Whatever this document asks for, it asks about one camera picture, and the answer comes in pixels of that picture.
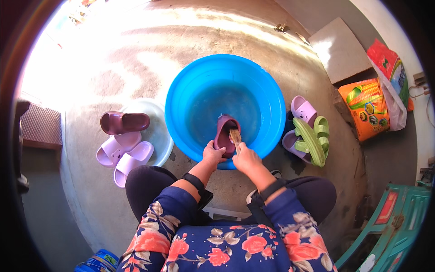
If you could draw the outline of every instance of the black pants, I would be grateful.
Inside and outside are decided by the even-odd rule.
[[[178,178],[170,171],[158,166],[143,165],[128,174],[125,192],[131,210],[139,222],[160,192],[177,180]],[[326,218],[335,205],[337,197],[335,187],[328,179],[312,176],[295,178],[287,180],[286,187],[296,191],[302,206],[318,224]],[[212,219],[203,211],[198,211],[197,222],[193,225],[208,225],[211,222]],[[238,223],[248,225],[257,222],[250,216]]]

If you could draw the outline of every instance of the sunlight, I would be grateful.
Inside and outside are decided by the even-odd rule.
[[[320,61],[322,62],[325,69],[328,68],[328,61],[331,58],[331,55],[329,54],[329,49],[332,46],[333,41],[322,41],[318,44],[313,44],[313,49],[317,53],[317,56],[319,57]]]
[[[141,78],[139,71],[126,70],[125,64],[119,60],[110,63],[108,56],[116,49],[121,50],[134,45],[142,48],[141,51],[136,52],[137,60],[158,76],[160,83],[157,84],[158,90],[155,90],[156,99],[164,104],[173,79],[185,64],[181,65],[163,53],[149,51],[153,50],[153,47],[163,46],[194,51],[194,47],[197,46],[197,48],[204,48],[200,52],[213,52],[213,48],[208,44],[207,31],[174,43],[174,40],[165,34],[171,26],[174,26],[174,29],[183,27],[181,31],[185,31],[187,27],[206,27],[207,29],[213,28],[209,31],[217,34],[222,30],[244,33],[269,45],[283,48],[289,54],[298,57],[314,60],[320,58],[322,63],[327,63],[330,58],[327,49],[331,43],[326,43],[322,47],[324,53],[316,54],[298,37],[293,37],[289,33],[276,32],[273,30],[273,25],[260,20],[205,8],[153,9],[147,7],[144,9],[149,3],[136,2],[142,8],[134,8],[130,5],[130,9],[124,8],[117,13],[116,20],[113,20],[113,15],[118,11],[119,5],[114,1],[112,5],[105,5],[94,17],[82,24],[80,29],[70,27],[61,29],[62,33],[59,31],[58,33],[59,37],[62,37],[62,49],[58,48],[55,43],[54,48],[53,45],[48,46],[49,43],[53,43],[50,40],[52,37],[48,34],[44,36],[44,31],[30,58],[32,61],[34,59],[37,61],[28,65],[25,70],[22,91],[39,98],[45,106],[58,110],[72,107],[74,103],[81,105],[100,102],[127,103],[146,79]],[[135,34],[134,32],[140,29],[150,30],[153,27],[169,28],[161,33],[158,30],[150,31],[149,34]],[[127,31],[132,31],[132,33],[122,34]],[[122,90],[113,95],[102,96],[95,90],[89,89],[87,81],[105,71],[112,71],[125,82]]]

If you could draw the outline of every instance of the water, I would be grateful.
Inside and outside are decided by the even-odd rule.
[[[186,126],[201,147],[216,136],[221,114],[229,114],[240,123],[242,141],[247,145],[255,140],[261,125],[255,97],[239,83],[220,80],[204,87],[187,107]]]

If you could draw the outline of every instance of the hand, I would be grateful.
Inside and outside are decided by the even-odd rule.
[[[264,167],[258,154],[249,149],[244,142],[240,143],[239,148],[239,155],[233,156],[233,163],[240,172],[249,176],[248,174],[255,172],[257,168]]]
[[[214,140],[208,142],[207,146],[202,152],[202,161],[210,165],[210,167],[215,171],[218,167],[218,163],[224,162],[227,159],[223,158],[222,155],[227,151],[226,147],[222,147],[219,150],[213,148]]]

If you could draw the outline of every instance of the wooden brush handle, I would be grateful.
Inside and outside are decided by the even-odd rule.
[[[230,137],[231,137],[231,140],[233,140],[233,142],[234,142],[234,146],[236,147],[236,154],[239,155],[239,152],[240,152],[239,145],[242,142],[242,136],[240,135],[239,130],[236,128],[231,128],[230,129]]]

